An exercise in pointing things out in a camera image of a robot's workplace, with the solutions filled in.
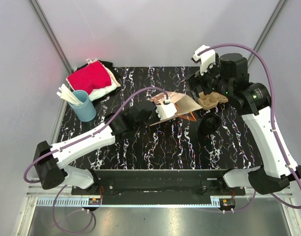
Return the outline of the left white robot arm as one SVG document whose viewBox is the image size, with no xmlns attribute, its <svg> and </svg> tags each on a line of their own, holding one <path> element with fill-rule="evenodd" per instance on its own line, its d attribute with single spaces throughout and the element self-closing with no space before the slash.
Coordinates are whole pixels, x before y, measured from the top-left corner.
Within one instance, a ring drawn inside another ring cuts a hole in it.
<svg viewBox="0 0 301 236">
<path fill-rule="evenodd" d="M 160 121 L 162 116 L 158 108 L 151 101 L 138 102 L 108 115 L 105 122 L 75 138 L 52 145 L 40 142 L 33 161 L 42 188 L 49 190 L 65 183 L 95 194 L 99 182 L 91 171 L 71 167 L 70 163 L 89 152 L 113 145 L 120 138 L 126 139 L 137 127 Z"/>
</svg>

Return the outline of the black cup stack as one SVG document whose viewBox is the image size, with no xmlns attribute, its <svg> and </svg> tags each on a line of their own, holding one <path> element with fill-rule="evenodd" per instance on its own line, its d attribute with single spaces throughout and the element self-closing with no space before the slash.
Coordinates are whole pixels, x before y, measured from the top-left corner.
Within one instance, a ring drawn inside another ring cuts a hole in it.
<svg viewBox="0 0 301 236">
<path fill-rule="evenodd" d="M 221 125 L 221 119 L 216 114 L 208 113 L 203 116 L 199 125 L 199 132 L 204 135 L 213 134 Z"/>
</svg>

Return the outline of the cream bear paper bag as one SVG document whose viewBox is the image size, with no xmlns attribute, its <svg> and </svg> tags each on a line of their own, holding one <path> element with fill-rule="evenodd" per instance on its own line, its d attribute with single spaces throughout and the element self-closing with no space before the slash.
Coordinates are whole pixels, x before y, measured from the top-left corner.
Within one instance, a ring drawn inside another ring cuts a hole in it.
<svg viewBox="0 0 301 236">
<path fill-rule="evenodd" d="M 196 101 L 194 101 L 194 99 L 192 99 L 189 95 L 178 93 L 178 92 L 172 92 L 172 91 L 168 91 L 167 94 L 169 95 L 168 99 L 170 99 L 170 101 L 174 103 L 174 105 L 177 109 L 176 114 L 170 119 L 166 119 L 166 120 L 159 119 L 158 122 L 156 122 L 150 126 L 153 126 L 153 125 L 156 125 L 159 123 L 163 123 L 168 120 L 171 120 L 171 119 L 180 117 L 182 115 L 186 115 L 188 113 L 194 112 L 196 110 L 202 109 L 202 107 Z M 150 101 L 153 102 L 155 105 L 158 105 L 164 99 L 167 99 L 166 94 L 162 92 L 162 93 L 159 93 L 158 95 L 152 97 L 150 99 Z"/>
</svg>

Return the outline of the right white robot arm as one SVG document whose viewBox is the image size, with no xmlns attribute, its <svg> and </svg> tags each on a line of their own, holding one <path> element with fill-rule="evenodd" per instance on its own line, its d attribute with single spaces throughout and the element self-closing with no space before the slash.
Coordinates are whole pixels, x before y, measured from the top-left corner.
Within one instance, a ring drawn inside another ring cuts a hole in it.
<svg viewBox="0 0 301 236">
<path fill-rule="evenodd" d="M 272 127 L 272 103 L 268 89 L 249 80 L 248 62 L 239 53 L 219 56 L 214 50 L 192 60 L 200 69 L 187 78 L 188 90 L 195 100 L 199 93 L 217 92 L 225 96 L 252 133 L 262 158 L 262 166 L 226 172 L 216 183 L 217 191 L 227 195 L 235 187 L 252 187 L 265 195 L 279 192 L 295 177 L 301 178 L 301 165 L 289 154 L 283 139 L 276 140 L 278 126 Z"/>
</svg>

